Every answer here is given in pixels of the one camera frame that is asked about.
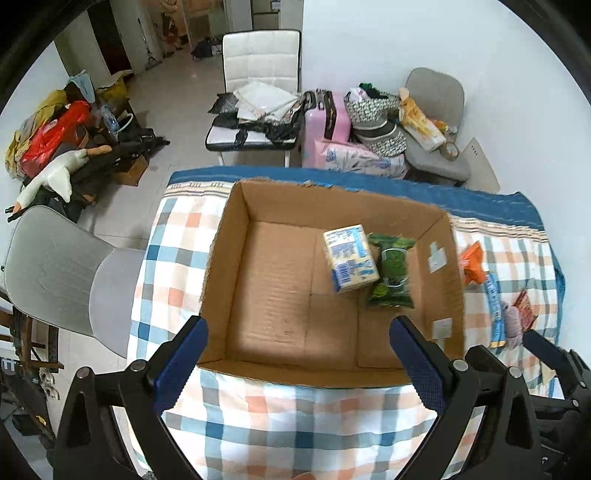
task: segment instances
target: checkered blanket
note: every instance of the checkered blanket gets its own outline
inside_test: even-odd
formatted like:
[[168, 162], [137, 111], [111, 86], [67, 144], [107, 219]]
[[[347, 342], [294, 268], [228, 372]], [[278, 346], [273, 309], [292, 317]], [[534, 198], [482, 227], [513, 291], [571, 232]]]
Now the checkered blanket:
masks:
[[[132, 311], [128, 362], [149, 358], [200, 311], [207, 257], [231, 182], [168, 187], [152, 227]], [[484, 269], [496, 272], [501, 299], [527, 288], [534, 328], [557, 334], [557, 290], [545, 232], [450, 216], [457, 249], [480, 240]], [[465, 290], [466, 349], [488, 345], [491, 316], [482, 286]], [[495, 352], [524, 372], [532, 393], [547, 394], [547, 372], [523, 347]], [[446, 475], [462, 466], [482, 416], [476, 409]], [[330, 390], [276, 385], [195, 368], [163, 419], [204, 479], [392, 479], [424, 439], [436, 415], [412, 385]], [[140, 464], [148, 468], [132, 434]]]

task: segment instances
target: blue gripper pad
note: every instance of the blue gripper pad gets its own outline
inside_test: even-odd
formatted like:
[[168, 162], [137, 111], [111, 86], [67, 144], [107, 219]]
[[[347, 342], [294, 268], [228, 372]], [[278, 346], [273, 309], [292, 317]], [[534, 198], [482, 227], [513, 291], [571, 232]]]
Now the blue gripper pad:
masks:
[[444, 379], [429, 360], [427, 352], [419, 344], [420, 339], [425, 343], [426, 340], [410, 323], [410, 320], [406, 317], [405, 319], [414, 332], [411, 333], [410, 327], [407, 327], [400, 317], [396, 317], [390, 324], [390, 346], [410, 377], [423, 405], [441, 415], [447, 404], [444, 394]]
[[161, 415], [164, 410], [169, 410], [174, 407], [191, 372], [197, 364], [197, 360], [205, 350], [207, 345], [207, 323], [204, 319], [199, 318], [189, 331], [183, 331], [185, 327], [177, 333], [171, 342], [166, 342], [160, 345], [156, 353], [152, 356], [154, 359], [160, 350], [166, 351], [167, 344], [176, 343], [177, 338], [180, 339], [176, 350], [168, 353], [168, 358], [162, 370], [154, 380], [154, 410], [158, 415]]

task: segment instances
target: green bag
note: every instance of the green bag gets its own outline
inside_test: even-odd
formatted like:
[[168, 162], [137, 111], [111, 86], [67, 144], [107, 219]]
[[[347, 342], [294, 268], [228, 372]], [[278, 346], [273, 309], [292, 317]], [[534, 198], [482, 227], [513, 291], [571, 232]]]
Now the green bag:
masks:
[[370, 245], [379, 247], [378, 265], [381, 279], [374, 285], [369, 305], [414, 308], [408, 278], [408, 250], [415, 241], [401, 236], [370, 233]]

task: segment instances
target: cardboard box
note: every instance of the cardboard box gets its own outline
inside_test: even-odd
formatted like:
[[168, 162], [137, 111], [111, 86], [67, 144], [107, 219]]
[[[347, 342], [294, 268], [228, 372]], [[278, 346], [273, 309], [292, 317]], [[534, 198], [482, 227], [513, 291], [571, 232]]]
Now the cardboard box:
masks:
[[337, 228], [322, 234], [324, 256], [335, 291], [344, 293], [379, 280], [362, 225]]
[[[361, 224], [366, 232], [414, 238], [408, 253], [416, 308], [368, 309], [369, 287], [337, 294], [323, 232]], [[436, 262], [429, 262], [431, 252]], [[441, 261], [447, 252], [449, 262]], [[201, 316], [209, 343], [199, 366], [313, 387], [408, 383], [389, 345], [391, 320], [406, 314], [426, 338], [447, 328], [451, 358], [463, 356], [463, 294], [445, 212], [367, 192], [244, 180], [228, 198], [206, 272]]]
[[137, 187], [140, 178], [147, 169], [148, 161], [143, 155], [140, 155], [127, 170], [113, 172], [111, 176], [119, 185]]

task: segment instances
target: white goose plush toy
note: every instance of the white goose plush toy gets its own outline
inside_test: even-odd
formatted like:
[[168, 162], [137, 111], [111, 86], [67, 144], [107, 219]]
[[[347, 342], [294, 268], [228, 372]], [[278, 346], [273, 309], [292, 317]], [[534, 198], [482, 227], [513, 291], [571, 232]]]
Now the white goose plush toy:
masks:
[[61, 198], [69, 203], [72, 196], [72, 184], [70, 183], [70, 174], [84, 166], [89, 157], [102, 155], [111, 152], [113, 149], [109, 145], [101, 145], [96, 148], [82, 148], [81, 150], [71, 150], [62, 153], [56, 157], [47, 167], [39, 172], [31, 183], [23, 188], [12, 210], [17, 213], [23, 208], [32, 204], [41, 187], [46, 187], [56, 192]]

